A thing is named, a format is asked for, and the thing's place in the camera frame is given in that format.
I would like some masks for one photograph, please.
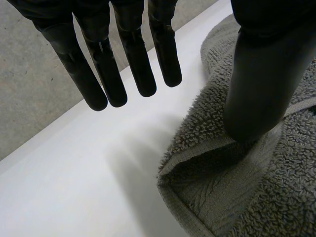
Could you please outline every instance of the white table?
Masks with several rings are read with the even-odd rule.
[[[185,237],[156,188],[159,161],[205,85],[200,46],[231,14],[220,0],[176,32],[183,82],[167,87],[149,52],[157,93],[92,111],[81,101],[0,162],[1,237]]]

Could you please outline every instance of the towel fold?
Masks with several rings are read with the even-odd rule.
[[[193,237],[316,235],[316,58],[284,119],[255,142],[226,135],[223,109],[239,25],[231,15],[201,47],[208,83],[174,136],[158,189]]]

